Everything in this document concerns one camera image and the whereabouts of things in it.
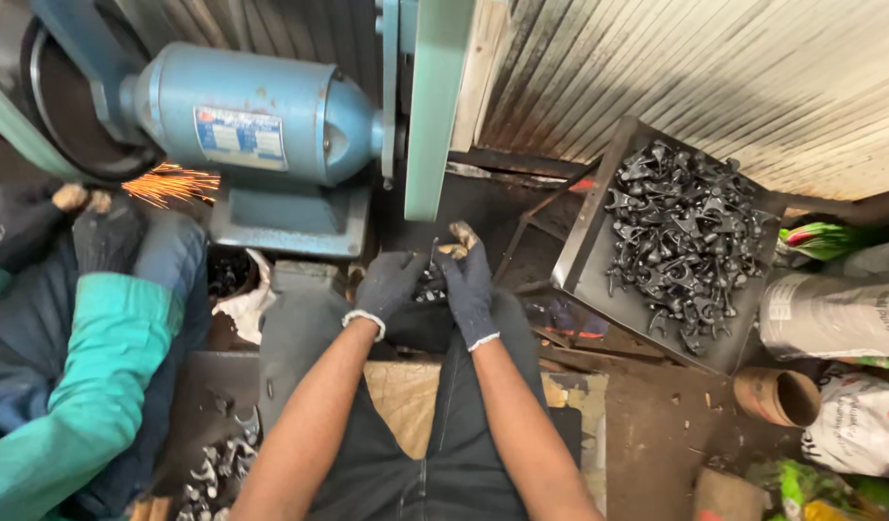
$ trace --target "worker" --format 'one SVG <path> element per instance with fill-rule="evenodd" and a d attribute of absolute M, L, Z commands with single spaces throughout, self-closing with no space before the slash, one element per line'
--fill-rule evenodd
<path fill-rule="evenodd" d="M 121 515 L 206 338 L 201 229 L 122 192 L 81 211 L 88 198 L 0 185 L 0 520 Z"/>
<path fill-rule="evenodd" d="M 363 370 L 412 301 L 428 255 L 381 253 L 354 309 L 316 285 L 283 295 L 282 320 L 265 316 L 264 443 L 230 521 L 603 519 L 547 415 L 521 305 L 490 289 L 484 245 L 473 242 L 459 263 L 434 253 L 457 328 L 419 461 L 374 409 Z"/>

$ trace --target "green jacket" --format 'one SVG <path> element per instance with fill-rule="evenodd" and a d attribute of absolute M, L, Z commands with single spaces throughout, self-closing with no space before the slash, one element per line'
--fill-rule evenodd
<path fill-rule="evenodd" d="M 0 270 L 0 292 L 10 275 Z M 0 520 L 53 509 L 128 447 L 142 392 L 180 331 L 183 302 L 135 277 L 80 277 L 65 375 L 48 413 L 0 439 Z"/>

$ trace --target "grinding wheel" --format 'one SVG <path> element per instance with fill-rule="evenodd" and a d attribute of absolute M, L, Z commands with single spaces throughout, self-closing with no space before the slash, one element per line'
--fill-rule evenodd
<path fill-rule="evenodd" d="M 144 62 L 147 53 L 124 23 L 104 16 L 126 50 Z M 69 161 L 103 183 L 122 183 L 141 176 L 159 158 L 152 145 L 118 143 L 97 117 L 91 85 L 58 42 L 39 24 L 25 67 L 29 104 L 45 134 Z"/>

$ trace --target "black pants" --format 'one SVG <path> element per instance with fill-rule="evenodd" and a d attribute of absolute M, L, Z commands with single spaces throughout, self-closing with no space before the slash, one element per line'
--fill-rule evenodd
<path fill-rule="evenodd" d="M 335 292 L 314 288 L 284 294 L 267 312 L 260 403 L 265 435 L 293 390 L 341 333 L 342 317 L 350 310 Z M 495 290 L 490 312 L 512 361 L 546 410 L 535 340 L 520 302 Z M 477 374 L 460 332 L 440 314 L 430 314 L 439 317 L 436 324 L 417 320 L 420 314 L 401 315 L 412 324 L 388 325 L 391 331 L 405 336 L 411 328 L 413 338 L 429 331 L 449 338 L 426 456 L 416 461 L 399 448 L 362 378 L 342 446 L 308 518 L 527 519 L 486 423 Z"/>

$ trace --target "blue jeans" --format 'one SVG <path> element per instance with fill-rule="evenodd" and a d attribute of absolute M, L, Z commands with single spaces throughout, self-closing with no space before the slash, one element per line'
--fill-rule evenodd
<path fill-rule="evenodd" d="M 206 234 L 174 211 L 153 208 L 146 215 L 150 225 L 133 275 L 182 299 L 184 322 L 145 389 L 135 441 L 62 505 L 75 518 L 118 517 L 149 485 L 167 436 L 178 368 L 188 350 L 204 346 L 210 326 Z M 0 299 L 0 435 L 46 413 L 49 394 L 65 371 L 78 276 L 71 232 L 63 230 L 45 260 L 18 274 Z"/>

